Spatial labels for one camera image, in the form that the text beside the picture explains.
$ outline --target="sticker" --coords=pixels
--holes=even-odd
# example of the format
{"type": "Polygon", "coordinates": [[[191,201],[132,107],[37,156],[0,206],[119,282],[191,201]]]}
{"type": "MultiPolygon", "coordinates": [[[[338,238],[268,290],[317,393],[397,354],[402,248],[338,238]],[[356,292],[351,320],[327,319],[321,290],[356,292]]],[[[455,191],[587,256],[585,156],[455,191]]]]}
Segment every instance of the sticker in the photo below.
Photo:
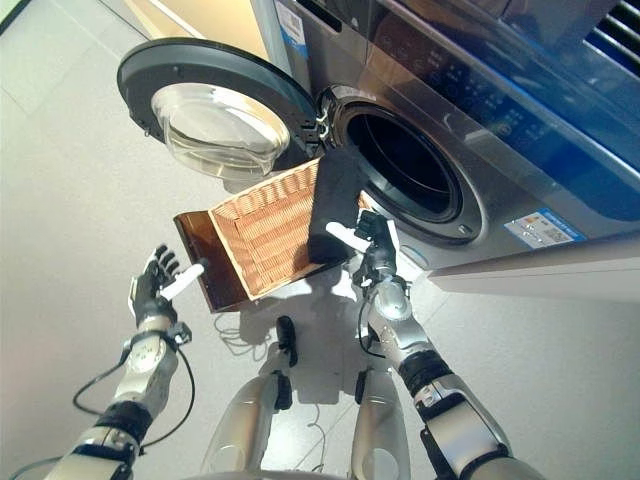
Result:
{"type": "Polygon", "coordinates": [[[308,58],[309,54],[307,52],[307,43],[304,41],[302,19],[278,1],[276,1],[276,12],[284,39],[304,58],[308,58]]]}
{"type": "Polygon", "coordinates": [[[504,226],[534,249],[587,239],[548,208],[505,223],[504,226]]]}

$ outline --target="air vent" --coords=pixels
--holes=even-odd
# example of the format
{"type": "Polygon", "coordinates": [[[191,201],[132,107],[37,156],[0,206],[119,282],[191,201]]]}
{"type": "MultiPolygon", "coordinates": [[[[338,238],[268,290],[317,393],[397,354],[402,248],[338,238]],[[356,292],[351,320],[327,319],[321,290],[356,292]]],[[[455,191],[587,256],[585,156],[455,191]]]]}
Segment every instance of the air vent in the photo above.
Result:
{"type": "Polygon", "coordinates": [[[640,78],[640,0],[622,0],[585,41],[640,78]]]}

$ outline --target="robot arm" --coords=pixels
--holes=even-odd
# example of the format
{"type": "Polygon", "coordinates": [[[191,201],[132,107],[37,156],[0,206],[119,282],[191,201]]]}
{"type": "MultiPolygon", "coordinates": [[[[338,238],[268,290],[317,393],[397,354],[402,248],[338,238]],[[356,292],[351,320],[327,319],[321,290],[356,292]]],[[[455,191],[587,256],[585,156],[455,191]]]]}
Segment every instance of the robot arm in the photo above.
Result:
{"type": "Polygon", "coordinates": [[[384,217],[363,212],[355,235],[371,241],[354,281],[365,286],[365,318],[382,351],[402,377],[424,422],[421,432],[439,479],[543,477],[512,458],[500,425],[440,357],[413,316],[384,217]]]}
{"type": "Polygon", "coordinates": [[[125,480],[140,453],[147,429],[167,404],[176,351],[191,331],[171,306],[171,299],[204,271],[197,263],[174,276],[174,254],[161,246],[144,272],[132,281],[129,306],[137,332],[125,343],[126,371],[108,408],[93,427],[46,477],[47,480],[92,478],[125,480]]]}

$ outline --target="washing machine door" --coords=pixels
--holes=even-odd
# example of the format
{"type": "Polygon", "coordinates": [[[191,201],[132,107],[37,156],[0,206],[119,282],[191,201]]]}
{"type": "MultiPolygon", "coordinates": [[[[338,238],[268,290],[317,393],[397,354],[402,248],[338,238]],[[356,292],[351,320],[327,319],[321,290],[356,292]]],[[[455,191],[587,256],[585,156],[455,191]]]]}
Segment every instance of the washing machine door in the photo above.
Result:
{"type": "Polygon", "coordinates": [[[130,51],[118,88],[131,118],[202,173],[252,181],[312,158],[316,108],[290,76],[248,52],[167,38],[130,51]]]}

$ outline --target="white fingertip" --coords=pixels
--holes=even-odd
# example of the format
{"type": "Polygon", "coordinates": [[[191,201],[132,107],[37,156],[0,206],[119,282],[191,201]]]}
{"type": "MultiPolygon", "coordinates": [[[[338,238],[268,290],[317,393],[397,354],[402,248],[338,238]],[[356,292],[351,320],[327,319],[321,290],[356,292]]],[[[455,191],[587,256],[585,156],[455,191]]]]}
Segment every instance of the white fingertip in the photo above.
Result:
{"type": "Polygon", "coordinates": [[[181,291],[189,286],[196,278],[204,273],[204,267],[199,263],[191,265],[184,272],[176,275],[171,285],[166,286],[160,291],[160,295],[167,300],[173,300],[181,291]]]}
{"type": "Polygon", "coordinates": [[[127,298],[127,305],[129,306],[129,311],[133,318],[136,317],[136,311],[133,309],[133,295],[136,289],[136,284],[138,279],[136,277],[131,277],[131,284],[129,285],[129,298],[127,298]]]}
{"type": "Polygon", "coordinates": [[[393,220],[387,220],[387,227],[389,228],[389,233],[391,234],[393,247],[396,249],[396,252],[398,252],[400,251],[400,239],[398,238],[398,230],[396,230],[396,224],[393,220]]]}
{"type": "Polygon", "coordinates": [[[353,232],[355,231],[354,228],[347,228],[339,222],[327,223],[325,230],[336,237],[338,240],[342,241],[354,250],[357,250],[361,253],[366,252],[367,248],[369,248],[369,245],[371,244],[371,242],[368,242],[367,240],[356,237],[353,234],[353,232]]]}

